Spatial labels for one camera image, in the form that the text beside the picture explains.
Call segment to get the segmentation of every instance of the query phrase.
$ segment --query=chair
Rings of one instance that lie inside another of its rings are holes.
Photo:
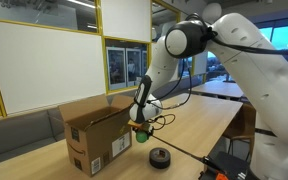
[[[232,148],[233,155],[233,141],[249,140],[249,152],[247,154],[246,160],[248,159],[249,155],[252,155],[255,136],[255,119],[255,108],[250,104],[243,103],[241,110],[238,112],[238,114],[223,133],[223,137],[230,140],[228,153],[230,153],[230,149]]]

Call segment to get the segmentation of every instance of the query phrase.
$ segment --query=box flap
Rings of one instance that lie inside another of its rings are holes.
[[[124,95],[115,95],[113,97],[111,107],[118,109],[125,109],[129,107],[134,102],[134,97],[124,96]]]
[[[60,105],[59,109],[64,121],[68,122],[108,106],[109,104],[107,102],[106,96],[105,94],[102,94],[80,101]]]

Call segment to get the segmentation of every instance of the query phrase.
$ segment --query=wooden table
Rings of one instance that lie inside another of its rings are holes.
[[[163,102],[164,107],[183,102],[188,94],[182,94]],[[226,101],[191,95],[191,99],[177,109],[163,111],[173,113],[176,120],[156,131],[155,136],[164,139],[196,156],[208,155],[241,107],[240,102]],[[178,150],[150,138],[140,144],[133,133],[132,147],[111,162],[91,179],[194,179],[200,176],[204,165]],[[171,153],[171,165],[158,170],[149,164],[149,151],[163,147]],[[48,145],[44,148],[23,154],[0,163],[1,179],[54,179],[71,180],[90,179],[79,169],[70,164],[66,141]]]
[[[214,97],[225,96],[226,99],[240,98],[243,91],[236,83],[228,83],[222,81],[210,81],[205,84],[192,88],[192,92],[197,94],[211,94]]]

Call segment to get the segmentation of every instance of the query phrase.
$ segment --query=tape roll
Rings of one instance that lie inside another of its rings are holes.
[[[150,151],[150,164],[157,169],[165,169],[171,164],[171,154],[164,148],[154,148]]]

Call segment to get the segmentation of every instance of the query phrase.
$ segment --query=gray sofa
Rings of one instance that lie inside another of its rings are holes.
[[[0,120],[0,162],[64,139],[58,108]]]

